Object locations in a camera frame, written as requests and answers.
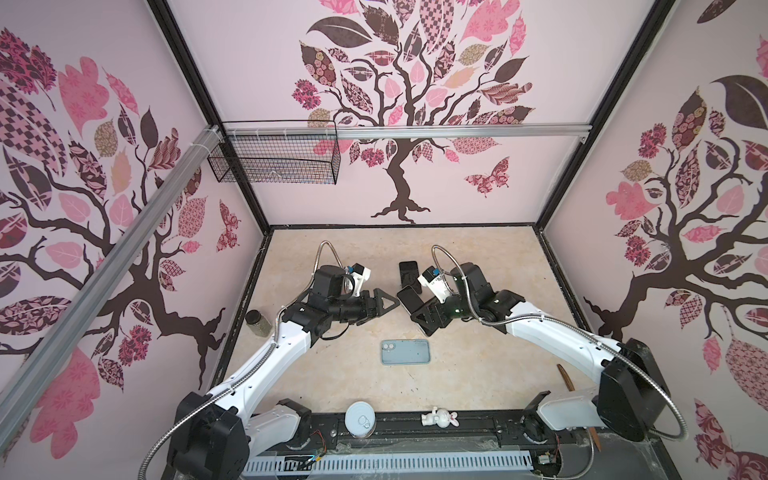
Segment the black phone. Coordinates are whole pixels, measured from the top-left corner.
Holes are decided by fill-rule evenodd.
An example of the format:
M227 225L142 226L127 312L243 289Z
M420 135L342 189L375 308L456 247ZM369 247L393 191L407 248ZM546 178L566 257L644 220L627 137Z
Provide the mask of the black phone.
M401 289L397 293L397 298L409 315L415 314L425 305L420 294L412 286L406 286Z
M398 265L401 287L412 287L417 293L421 293L421 284L418 263L415 260L401 261Z

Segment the light blue phone case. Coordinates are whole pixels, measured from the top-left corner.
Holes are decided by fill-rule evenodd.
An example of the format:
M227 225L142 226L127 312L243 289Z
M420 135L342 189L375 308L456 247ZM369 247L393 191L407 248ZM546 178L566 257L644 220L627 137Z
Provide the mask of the light blue phone case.
M387 366L428 364L431 360L429 343L419 339L384 340L380 358Z

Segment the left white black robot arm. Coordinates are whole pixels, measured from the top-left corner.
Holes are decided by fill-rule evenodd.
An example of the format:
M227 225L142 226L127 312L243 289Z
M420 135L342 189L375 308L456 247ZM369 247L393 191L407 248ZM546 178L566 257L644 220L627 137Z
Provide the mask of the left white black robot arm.
M365 289L370 270L355 263L316 263L308 285L278 312L272 337L238 370L205 394L189 393L178 404L173 425L142 460L138 478L162 447L166 468L183 479L238 479L254 456L293 440L309 412L284 402L255 412L287 369L335 322L362 325L396 309L399 300Z

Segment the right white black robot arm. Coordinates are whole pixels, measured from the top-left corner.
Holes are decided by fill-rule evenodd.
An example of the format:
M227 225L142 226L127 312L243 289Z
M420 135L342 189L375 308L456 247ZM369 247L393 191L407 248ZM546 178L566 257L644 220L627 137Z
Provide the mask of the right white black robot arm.
M451 270L434 263L417 281L433 295L410 310L426 335L456 319L474 320L542 348L593 382L566 394L547 393L534 403L539 422L549 429L607 428L633 442L688 439L687 421L645 343L615 340L562 321L517 293L494 289L472 262L455 263Z

